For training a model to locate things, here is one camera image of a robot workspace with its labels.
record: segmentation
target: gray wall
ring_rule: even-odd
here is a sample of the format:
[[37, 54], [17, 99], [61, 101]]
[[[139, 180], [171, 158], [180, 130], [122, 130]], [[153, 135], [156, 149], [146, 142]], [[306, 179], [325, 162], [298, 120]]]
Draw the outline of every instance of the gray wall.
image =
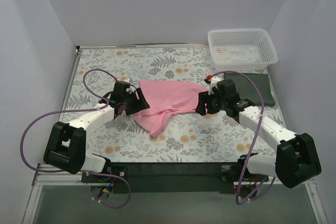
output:
[[336, 223], [336, 0], [286, 0], [269, 33], [279, 56], [270, 73], [281, 109], [289, 128], [315, 140], [317, 189]]
[[[21, 223], [34, 172], [21, 161], [24, 128], [42, 113], [59, 109], [75, 49], [49, 0], [0, 0], [0, 217]], [[28, 133], [25, 151], [36, 165], [50, 128], [47, 118]]]
[[268, 30], [284, 0], [50, 0], [75, 45], [207, 44], [222, 28]]

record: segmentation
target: floral pattern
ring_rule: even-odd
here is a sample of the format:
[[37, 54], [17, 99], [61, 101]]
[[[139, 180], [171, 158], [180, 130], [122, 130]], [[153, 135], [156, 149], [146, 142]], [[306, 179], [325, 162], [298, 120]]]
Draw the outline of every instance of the floral pattern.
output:
[[[96, 106], [98, 99], [82, 83], [83, 74], [92, 68], [107, 70], [121, 80], [130, 78], [135, 86], [140, 80], [175, 80], [196, 82], [206, 87], [203, 79], [216, 72], [207, 47], [84, 49], [67, 109]], [[249, 72], [266, 73], [265, 70]], [[87, 76], [87, 84], [94, 92], [104, 95], [113, 89], [114, 80], [102, 72], [93, 72]], [[67, 113], [61, 120], [68, 122], [79, 115]], [[277, 105], [267, 107], [265, 115], [282, 124]], [[93, 133], [87, 140], [86, 149], [113, 162], [235, 162], [247, 153], [253, 136], [250, 129], [222, 111], [206, 116], [196, 113], [176, 115], [157, 137], [150, 137], [130, 116], [123, 114]], [[262, 155], [275, 154], [261, 139], [254, 150]]]

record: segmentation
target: purple cable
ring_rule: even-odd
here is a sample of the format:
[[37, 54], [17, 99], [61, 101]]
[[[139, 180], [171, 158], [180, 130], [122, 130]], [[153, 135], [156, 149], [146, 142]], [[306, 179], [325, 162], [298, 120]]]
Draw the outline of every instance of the purple cable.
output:
[[[213, 74], [212, 75], [212, 77], [213, 76], [217, 76], [217, 75], [219, 75], [219, 74], [221, 74], [221, 73], [237, 73], [237, 74], [239, 74], [239, 75], [241, 75], [241, 76], [243, 76], [243, 77], [245, 77], [251, 84], [252, 84], [252, 86], [256, 89], [256, 91], [257, 91], [257, 93], [258, 93], [258, 95], [259, 95], [259, 97], [260, 97], [260, 100], [261, 100], [261, 110], [260, 110], [260, 118], [259, 118], [259, 122], [258, 122], [258, 125], [257, 125], [257, 128], [256, 128], [256, 132], [255, 132], [255, 135], [254, 135], [254, 137], [253, 137], [253, 140], [252, 140], [252, 143], [251, 143], [251, 146], [250, 146], [250, 149], [248, 150], [248, 153], [247, 153], [247, 155], [246, 155], [246, 159], [245, 159], [245, 162], [244, 162], [244, 165], [243, 165], [243, 169], [241, 170], [242, 172], [241, 172], [241, 174], [240, 174], [240, 177], [239, 177], [239, 181], [238, 181], [238, 186], [237, 186], [237, 193], [236, 193], [236, 203], [237, 203], [237, 205], [242, 205], [242, 204], [244, 204], [261, 186], [262, 186], [262, 184], [265, 182], [265, 180], [266, 180], [266, 178], [264, 178], [261, 182], [260, 182], [260, 184], [252, 191], [252, 192], [250, 192], [249, 193], [249, 195], [247, 195], [244, 199], [242, 199], [242, 201], [239, 201], [239, 198], [240, 198], [240, 188], [241, 188], [241, 184], [242, 184], [242, 182], [243, 182], [243, 177], [244, 177], [244, 173], [245, 173], [245, 170], [246, 170], [246, 167], [247, 167], [247, 163], [248, 163], [248, 160], [250, 159], [250, 157], [251, 157], [251, 153], [252, 153], [252, 150], [253, 150], [253, 147], [254, 147], [254, 145], [255, 145], [255, 143], [256, 143], [256, 141], [257, 141], [257, 137], [258, 137], [258, 135], [259, 135], [259, 131], [260, 131], [260, 127], [261, 127], [261, 122], [262, 122], [262, 120], [263, 120], [263, 117], [262, 117], [262, 115], [263, 115], [263, 113], [264, 113], [264, 109], [265, 109], [265, 104], [264, 104], [264, 99], [263, 99], [263, 96], [261, 95], [261, 93], [260, 93], [260, 91], [259, 91], [259, 89], [257, 88], [257, 86], [253, 83], [253, 81], [250, 79], [250, 78], [248, 78], [245, 74], [243, 74], [243, 73], [240, 73], [240, 72], [237, 72], [237, 71], [221, 71], [221, 72], [218, 72], [218, 73], [215, 73], [215, 74]], [[273, 185], [273, 183], [274, 183], [274, 180], [275, 180], [275, 178], [273, 178], [273, 180], [272, 180], [272, 182], [271, 182], [271, 184], [269, 185], [269, 187], [261, 194], [261, 195], [259, 195], [259, 196], [257, 196], [257, 197], [255, 197], [253, 200], [256, 200], [256, 199], [259, 199], [259, 198], [261, 198], [262, 196], [264, 196], [269, 190], [270, 190], [270, 188], [271, 188], [271, 186]]]
[[112, 174], [101, 174], [101, 173], [93, 173], [93, 172], [89, 172], [89, 174], [91, 174], [91, 175], [97, 175], [97, 176], [104, 176], [104, 177], [117, 178], [117, 179], [120, 179], [121, 181], [123, 181], [123, 182], [127, 185], [127, 189], [128, 189], [128, 197], [127, 197], [126, 201], [125, 201], [122, 205], [120, 205], [120, 206], [115, 206], [115, 205], [113, 205], [113, 204], [111, 204], [111, 203], [108, 203], [108, 202], [106, 202], [106, 201], [103, 201], [103, 200], [101, 200], [101, 199], [95, 197], [94, 199], [95, 199], [96, 201], [98, 201], [99, 203], [103, 203], [104, 205], [109, 206], [109, 207], [114, 208], [114, 209], [120, 209], [120, 208], [123, 208], [124, 206], [126, 206], [127, 203], [130, 201], [130, 199], [131, 199], [131, 186], [130, 186], [130, 184], [128, 184], [128, 182], [127, 182], [124, 178], [119, 177], [119, 176], [117, 176], [117, 175], [112, 175]]
[[33, 167], [30, 163], [28, 163], [25, 155], [24, 155], [24, 151], [23, 151], [23, 143], [24, 143], [24, 140], [25, 140], [25, 137], [27, 135], [27, 132], [29, 131], [29, 129], [37, 122], [39, 121], [40, 119], [42, 118], [45, 118], [46, 116], [49, 116], [49, 115], [54, 115], [54, 114], [60, 114], [60, 113], [66, 113], [66, 112], [89, 112], [89, 111], [96, 111], [96, 110], [103, 110], [105, 109], [108, 105], [109, 105], [109, 101], [104, 98], [104, 97], [101, 97], [100, 95], [94, 93], [91, 89], [89, 89], [89, 87], [87, 86], [86, 82], [85, 82], [85, 78], [86, 76], [93, 72], [93, 71], [101, 71], [101, 72], [104, 72], [104, 73], [107, 73], [109, 76], [111, 76], [112, 78], [114, 78], [115, 80], [117, 80], [117, 78], [108, 73], [107, 71], [103, 70], [103, 69], [98, 69], [98, 68], [95, 68], [95, 69], [90, 69], [89, 71], [87, 71], [84, 76], [83, 76], [83, 84], [85, 86], [85, 88], [91, 93], [93, 94], [95, 97], [98, 97], [100, 99], [103, 99], [106, 101], [106, 104], [103, 106], [103, 107], [100, 107], [100, 108], [94, 108], [94, 109], [83, 109], [83, 110], [59, 110], [59, 111], [52, 111], [52, 112], [48, 112], [44, 115], [41, 115], [39, 116], [38, 118], [34, 119], [29, 125], [28, 127], [26, 127], [26, 129], [24, 130], [23, 134], [22, 134], [22, 137], [21, 137], [21, 141], [20, 141], [20, 155], [21, 155], [21, 158], [22, 158], [22, 161], [23, 163], [25, 163], [25, 165], [36, 171], [36, 172], [40, 172], [40, 173], [60, 173], [60, 172], [63, 172], [63, 170], [43, 170], [43, 169], [39, 169], [39, 168], [36, 168], [36, 167]]

